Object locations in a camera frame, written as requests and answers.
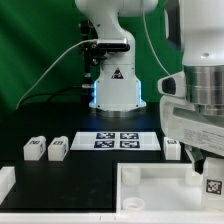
black tabletop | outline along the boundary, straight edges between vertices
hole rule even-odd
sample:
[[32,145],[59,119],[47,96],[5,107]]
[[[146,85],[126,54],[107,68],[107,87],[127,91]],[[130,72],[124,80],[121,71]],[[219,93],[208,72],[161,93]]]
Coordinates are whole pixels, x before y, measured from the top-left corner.
[[159,105],[132,118],[90,114],[80,103],[32,103],[0,125],[0,168],[14,166],[16,184],[0,212],[115,212],[119,162],[162,162],[162,151],[69,151],[63,162],[24,161],[23,146],[31,137],[67,136],[77,131],[155,131],[162,142]]

white box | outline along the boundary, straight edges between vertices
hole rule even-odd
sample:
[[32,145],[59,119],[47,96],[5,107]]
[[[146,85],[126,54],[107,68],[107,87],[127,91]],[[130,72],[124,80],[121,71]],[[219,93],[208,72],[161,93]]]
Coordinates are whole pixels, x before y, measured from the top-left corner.
[[63,161],[68,153],[68,138],[55,138],[48,147],[49,161]]
[[23,147],[24,160],[38,161],[46,151],[46,138],[43,136],[33,137]]
[[[138,185],[122,183],[122,169],[130,166],[141,168]],[[192,170],[192,164],[118,164],[116,221],[122,224],[223,224],[224,212],[205,210],[201,206],[202,187],[186,183],[188,170]],[[123,209],[126,199],[130,199],[131,209]]]

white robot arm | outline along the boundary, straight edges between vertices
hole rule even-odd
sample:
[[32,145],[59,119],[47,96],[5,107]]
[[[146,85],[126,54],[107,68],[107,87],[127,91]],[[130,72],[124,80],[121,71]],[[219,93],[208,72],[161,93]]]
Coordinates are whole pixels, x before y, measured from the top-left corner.
[[[186,144],[194,161],[201,159],[199,151],[194,157],[197,149],[224,156],[223,8],[223,0],[165,4],[167,38],[184,56],[183,72],[158,82],[161,125],[166,136]],[[224,160],[208,157],[203,177],[203,205],[224,210]]]
[[[119,16],[140,16],[155,9],[158,0],[75,0],[98,34],[98,45],[107,50],[107,60],[101,63],[100,77],[95,82],[93,111],[104,116],[129,116],[146,103],[141,99],[141,82],[135,75],[135,39],[122,29]],[[130,50],[110,53],[110,48]]]

white platform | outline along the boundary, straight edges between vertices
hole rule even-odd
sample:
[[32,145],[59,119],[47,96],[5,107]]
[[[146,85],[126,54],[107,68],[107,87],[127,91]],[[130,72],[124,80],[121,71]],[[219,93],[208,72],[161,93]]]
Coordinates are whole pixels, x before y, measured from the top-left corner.
[[155,132],[77,132],[71,150],[161,150]]
[[122,202],[137,197],[145,202],[146,211],[201,211],[202,187],[186,184],[186,170],[191,164],[134,164],[141,168],[138,185],[122,183],[121,169],[133,164],[119,164],[117,211],[122,211]]

green screen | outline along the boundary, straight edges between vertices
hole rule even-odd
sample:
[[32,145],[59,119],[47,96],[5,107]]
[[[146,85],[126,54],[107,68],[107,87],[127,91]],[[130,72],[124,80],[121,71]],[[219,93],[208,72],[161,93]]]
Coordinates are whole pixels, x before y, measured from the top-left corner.
[[[181,70],[182,54],[165,40],[164,2],[146,16],[147,27],[164,67],[175,73]],[[0,1],[0,120],[15,110],[22,95],[65,50],[81,41],[78,24],[85,19],[73,0]],[[136,38],[136,75],[143,99],[158,102],[157,81],[166,74],[149,48],[142,18],[120,18],[120,23]],[[97,77],[98,69],[92,68],[92,73]],[[83,57],[74,50],[30,94],[81,85],[83,75]]]

